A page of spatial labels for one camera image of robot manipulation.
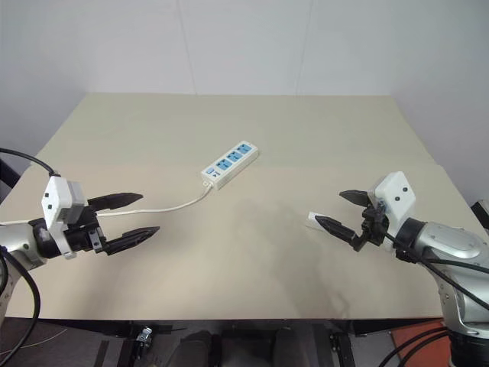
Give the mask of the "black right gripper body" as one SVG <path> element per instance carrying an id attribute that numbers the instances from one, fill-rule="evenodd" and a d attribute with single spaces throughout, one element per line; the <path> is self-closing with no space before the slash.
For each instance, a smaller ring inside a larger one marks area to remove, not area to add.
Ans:
<path id="1" fill-rule="evenodd" d="M 352 248 L 359 252 L 370 242 L 380 247 L 385 239 L 389 226 L 389 219 L 386 216 L 386 206 L 379 203 L 377 206 L 369 206 L 362 212 L 364 219 L 361 224 L 361 234 L 355 236 L 352 241 Z"/>

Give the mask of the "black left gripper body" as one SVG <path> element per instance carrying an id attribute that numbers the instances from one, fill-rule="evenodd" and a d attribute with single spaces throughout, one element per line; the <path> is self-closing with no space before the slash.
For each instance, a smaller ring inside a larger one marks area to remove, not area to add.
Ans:
<path id="1" fill-rule="evenodd" d="M 68 224 L 64 235 L 73 252 L 100 253 L 107 249 L 106 237 L 97 217 L 97 212 L 104 209 L 105 207 L 94 204 L 85 206 L 77 221 Z"/>

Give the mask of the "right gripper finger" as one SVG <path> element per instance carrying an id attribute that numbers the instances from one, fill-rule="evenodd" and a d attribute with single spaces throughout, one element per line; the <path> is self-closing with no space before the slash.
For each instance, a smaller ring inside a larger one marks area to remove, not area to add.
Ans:
<path id="1" fill-rule="evenodd" d="M 339 196 L 356 206 L 367 208 L 371 205 L 368 192 L 364 190 L 344 190 L 339 193 Z"/>
<path id="2" fill-rule="evenodd" d="M 342 241 L 352 241 L 356 233 L 354 230 L 343 226 L 339 221 L 327 216 L 315 216 L 316 222 L 329 234 Z"/>

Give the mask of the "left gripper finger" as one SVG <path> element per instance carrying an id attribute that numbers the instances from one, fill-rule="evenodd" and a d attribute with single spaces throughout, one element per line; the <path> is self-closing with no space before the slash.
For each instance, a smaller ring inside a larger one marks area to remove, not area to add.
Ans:
<path id="1" fill-rule="evenodd" d="M 104 252 L 114 255 L 140 245 L 160 230 L 159 226 L 144 227 L 125 232 L 121 237 L 105 243 Z"/>
<path id="2" fill-rule="evenodd" d="M 113 193 L 88 199 L 88 206 L 95 212 L 109 209 L 118 209 L 129 206 L 142 199 L 144 196 L 139 193 Z"/>

